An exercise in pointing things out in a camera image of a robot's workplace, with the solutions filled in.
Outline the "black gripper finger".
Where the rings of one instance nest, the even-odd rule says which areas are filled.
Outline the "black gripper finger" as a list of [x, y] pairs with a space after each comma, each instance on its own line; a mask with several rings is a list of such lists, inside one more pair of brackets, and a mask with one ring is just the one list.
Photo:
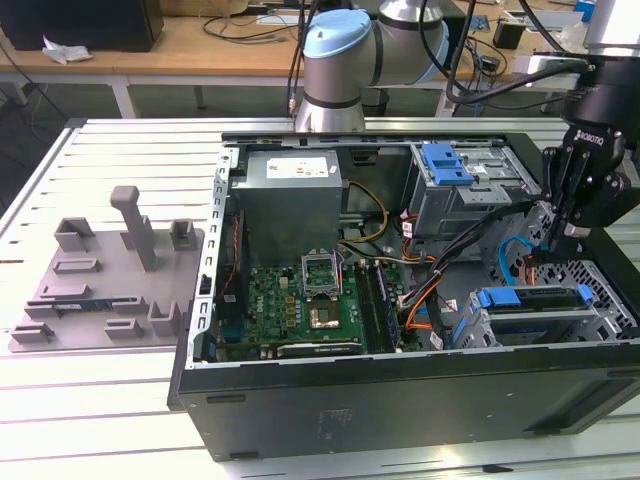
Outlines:
[[547, 230], [549, 250], [576, 250], [594, 229], [610, 226], [638, 205], [638, 183], [613, 172], [597, 181], [569, 180], [552, 192], [554, 218]]
[[563, 146], [543, 152], [544, 194], [554, 216], [540, 244], [533, 249], [534, 263], [566, 262], [575, 250], [575, 242], [564, 234], [572, 207], [572, 193], [566, 192], [566, 187], [571, 187], [573, 150], [572, 146]]

